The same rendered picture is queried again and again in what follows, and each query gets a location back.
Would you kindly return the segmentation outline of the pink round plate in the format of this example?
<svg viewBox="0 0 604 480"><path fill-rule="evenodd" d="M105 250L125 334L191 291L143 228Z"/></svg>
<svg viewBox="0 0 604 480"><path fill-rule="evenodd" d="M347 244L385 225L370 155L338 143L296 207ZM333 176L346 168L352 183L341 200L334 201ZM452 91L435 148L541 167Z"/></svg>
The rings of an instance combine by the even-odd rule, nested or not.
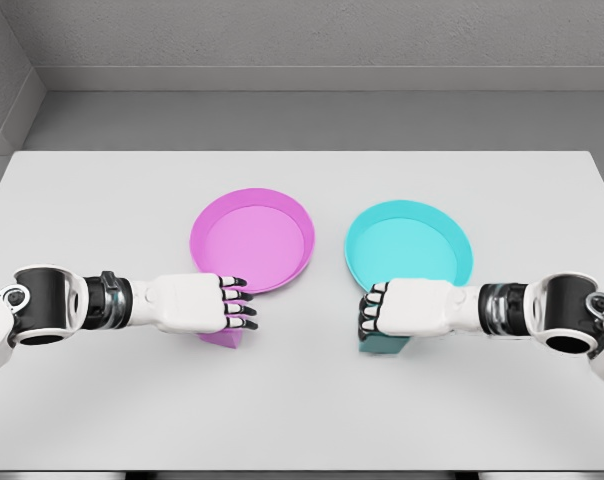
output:
<svg viewBox="0 0 604 480"><path fill-rule="evenodd" d="M315 226L294 198L276 190L227 193L202 210L189 249L201 272L247 281L249 293L265 293L293 281L308 265Z"/></svg>

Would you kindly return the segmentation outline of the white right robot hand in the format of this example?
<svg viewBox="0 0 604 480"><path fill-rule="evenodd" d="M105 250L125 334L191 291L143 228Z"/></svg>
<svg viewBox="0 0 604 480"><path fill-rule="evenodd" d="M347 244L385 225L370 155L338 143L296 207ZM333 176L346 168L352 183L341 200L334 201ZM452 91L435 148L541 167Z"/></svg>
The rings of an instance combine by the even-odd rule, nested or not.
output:
<svg viewBox="0 0 604 480"><path fill-rule="evenodd" d="M443 280L400 278L374 284L359 304L358 333L435 337L453 330L447 302L456 288Z"/></svg>

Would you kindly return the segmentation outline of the teal block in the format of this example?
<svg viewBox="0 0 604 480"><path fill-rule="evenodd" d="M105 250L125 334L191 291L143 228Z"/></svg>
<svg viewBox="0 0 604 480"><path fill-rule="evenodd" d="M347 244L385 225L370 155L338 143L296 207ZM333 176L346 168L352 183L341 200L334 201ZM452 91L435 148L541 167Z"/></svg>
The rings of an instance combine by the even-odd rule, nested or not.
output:
<svg viewBox="0 0 604 480"><path fill-rule="evenodd" d="M389 336L377 331L358 329L359 351L375 355L396 355L410 341L407 336Z"/></svg>

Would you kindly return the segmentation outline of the pink block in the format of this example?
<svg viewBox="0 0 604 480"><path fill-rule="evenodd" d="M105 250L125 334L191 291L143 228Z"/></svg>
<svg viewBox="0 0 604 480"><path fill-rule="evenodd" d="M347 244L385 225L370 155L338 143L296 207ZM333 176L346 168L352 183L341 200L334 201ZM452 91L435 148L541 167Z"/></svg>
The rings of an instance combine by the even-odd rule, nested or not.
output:
<svg viewBox="0 0 604 480"><path fill-rule="evenodd" d="M242 337L242 329L224 329L215 333L198 334L198 338L203 342L230 349L237 349Z"/></svg>

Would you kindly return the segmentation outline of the cyan round plate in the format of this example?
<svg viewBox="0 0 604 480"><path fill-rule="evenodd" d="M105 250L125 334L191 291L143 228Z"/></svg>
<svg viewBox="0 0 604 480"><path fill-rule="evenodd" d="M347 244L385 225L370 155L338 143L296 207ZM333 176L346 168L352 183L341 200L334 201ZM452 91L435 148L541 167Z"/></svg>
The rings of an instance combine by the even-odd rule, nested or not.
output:
<svg viewBox="0 0 604 480"><path fill-rule="evenodd" d="M362 211L351 223L344 258L364 290L394 278L445 280L464 286L474 270L471 242L445 212L392 200Z"/></svg>

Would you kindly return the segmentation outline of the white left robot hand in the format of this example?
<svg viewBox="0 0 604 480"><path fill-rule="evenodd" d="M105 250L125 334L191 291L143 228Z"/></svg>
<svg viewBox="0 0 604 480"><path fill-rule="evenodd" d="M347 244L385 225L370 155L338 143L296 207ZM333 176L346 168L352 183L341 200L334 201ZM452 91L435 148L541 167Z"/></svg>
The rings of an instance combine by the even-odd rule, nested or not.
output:
<svg viewBox="0 0 604 480"><path fill-rule="evenodd" d="M165 333L212 334L225 329L257 330L244 279L211 273L161 276L152 282L154 320Z"/></svg>

